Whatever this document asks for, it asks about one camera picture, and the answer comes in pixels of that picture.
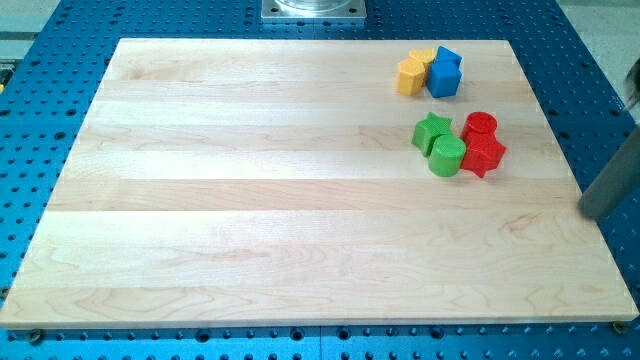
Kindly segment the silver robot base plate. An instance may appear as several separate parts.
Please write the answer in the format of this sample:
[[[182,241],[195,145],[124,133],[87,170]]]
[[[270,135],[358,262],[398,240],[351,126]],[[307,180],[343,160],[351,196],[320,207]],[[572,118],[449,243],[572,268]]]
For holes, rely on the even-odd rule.
[[[261,17],[269,20],[355,19],[367,17],[365,0],[262,0]]]

